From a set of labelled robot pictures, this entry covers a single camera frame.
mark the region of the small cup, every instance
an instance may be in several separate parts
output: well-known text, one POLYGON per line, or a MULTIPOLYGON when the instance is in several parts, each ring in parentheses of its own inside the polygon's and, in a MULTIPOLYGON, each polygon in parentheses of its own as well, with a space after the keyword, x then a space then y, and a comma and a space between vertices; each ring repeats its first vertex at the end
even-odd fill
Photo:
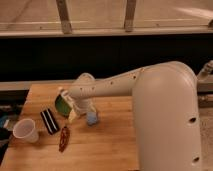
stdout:
POLYGON ((34 143, 39 135, 35 127, 35 121, 32 119, 22 119, 18 121, 13 128, 13 135, 16 138, 34 143))

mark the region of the wooden tabletop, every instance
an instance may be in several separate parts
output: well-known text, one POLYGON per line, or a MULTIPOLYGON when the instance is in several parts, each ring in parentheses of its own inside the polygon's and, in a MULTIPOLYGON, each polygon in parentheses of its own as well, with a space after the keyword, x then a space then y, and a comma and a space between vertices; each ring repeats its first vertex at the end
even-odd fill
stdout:
POLYGON ((13 138, 5 153, 3 171, 129 171, 138 169, 131 97, 94 98, 100 122, 86 124, 81 117, 69 126, 71 137, 63 153, 59 152, 60 132, 49 135, 40 116, 47 108, 62 128, 67 120, 54 107, 58 87, 71 84, 32 85, 20 119, 32 118, 39 131, 39 140, 30 144, 13 138))

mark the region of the blue object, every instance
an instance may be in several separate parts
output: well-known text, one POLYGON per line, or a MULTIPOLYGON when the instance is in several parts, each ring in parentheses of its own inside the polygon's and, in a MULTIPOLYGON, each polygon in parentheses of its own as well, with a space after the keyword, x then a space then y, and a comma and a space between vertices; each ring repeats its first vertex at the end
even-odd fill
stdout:
POLYGON ((98 117, 95 112, 87 112, 87 124, 89 126, 94 125, 98 122, 98 117))
POLYGON ((4 115, 0 118, 0 128, 3 128, 4 127, 4 124, 6 122, 6 120, 8 119, 8 116, 7 115, 4 115))

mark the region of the green object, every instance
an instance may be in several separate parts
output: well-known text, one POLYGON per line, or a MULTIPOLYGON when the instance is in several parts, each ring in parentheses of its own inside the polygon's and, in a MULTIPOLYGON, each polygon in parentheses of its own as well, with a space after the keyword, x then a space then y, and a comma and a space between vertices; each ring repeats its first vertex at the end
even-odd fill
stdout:
POLYGON ((68 117, 72 110, 72 108, 67 104, 67 102, 61 97, 60 94, 55 100, 55 108, 61 115, 65 117, 68 117))

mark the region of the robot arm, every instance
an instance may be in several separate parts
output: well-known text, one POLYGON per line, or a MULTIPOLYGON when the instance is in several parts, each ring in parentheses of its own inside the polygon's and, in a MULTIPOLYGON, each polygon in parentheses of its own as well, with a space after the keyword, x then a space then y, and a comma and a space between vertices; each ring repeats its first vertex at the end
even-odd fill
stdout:
POLYGON ((140 170, 201 171, 196 85, 188 66, 170 62, 100 81, 82 74, 69 96, 77 108, 85 108, 91 97, 132 95, 140 170))

